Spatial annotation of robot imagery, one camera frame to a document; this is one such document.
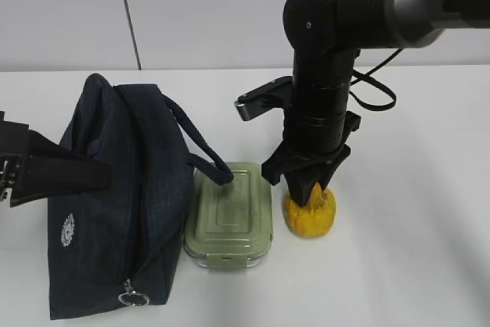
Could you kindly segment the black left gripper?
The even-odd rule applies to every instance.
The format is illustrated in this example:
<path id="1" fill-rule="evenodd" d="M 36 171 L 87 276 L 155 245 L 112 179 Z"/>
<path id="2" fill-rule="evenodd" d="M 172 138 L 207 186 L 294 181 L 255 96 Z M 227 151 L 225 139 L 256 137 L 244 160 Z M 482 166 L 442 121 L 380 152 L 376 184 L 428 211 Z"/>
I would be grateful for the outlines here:
<path id="1" fill-rule="evenodd" d="M 1 111 L 1 201 L 12 208 L 42 198 L 106 189 L 107 164 L 67 150 Z"/>

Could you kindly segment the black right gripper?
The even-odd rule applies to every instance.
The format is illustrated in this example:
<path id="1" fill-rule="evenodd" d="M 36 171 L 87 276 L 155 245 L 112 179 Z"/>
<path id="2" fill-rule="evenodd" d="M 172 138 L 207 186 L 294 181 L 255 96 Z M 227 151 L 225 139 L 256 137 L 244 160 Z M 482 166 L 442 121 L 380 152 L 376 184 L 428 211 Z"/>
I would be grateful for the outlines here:
<path id="1" fill-rule="evenodd" d="M 306 205 L 312 189 L 318 181 L 324 191 L 338 167 L 351 154 L 346 144 L 352 132 L 359 129 L 361 117 L 347 111 L 339 145 L 326 153 L 313 152 L 311 149 L 295 148 L 292 143 L 282 141 L 274 153 L 261 165 L 261 175 L 271 184 L 277 185 L 281 175 L 286 175 L 290 198 L 297 205 Z M 312 173 L 289 173 L 320 165 L 319 180 Z"/>

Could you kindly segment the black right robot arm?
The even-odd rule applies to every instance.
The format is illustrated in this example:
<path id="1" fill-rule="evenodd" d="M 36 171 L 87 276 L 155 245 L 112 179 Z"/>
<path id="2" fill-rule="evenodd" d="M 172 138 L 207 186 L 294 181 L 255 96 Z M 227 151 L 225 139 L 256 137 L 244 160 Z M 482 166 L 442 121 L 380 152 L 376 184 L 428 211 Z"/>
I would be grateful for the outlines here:
<path id="1" fill-rule="evenodd" d="M 287 0 L 283 26 L 294 50 L 292 76 L 267 87 L 265 105 L 284 112 L 283 140 L 263 163 L 307 204 L 349 156 L 361 125 L 348 110 L 354 62 L 365 49 L 419 49 L 448 29 L 486 29 L 489 0 Z"/>

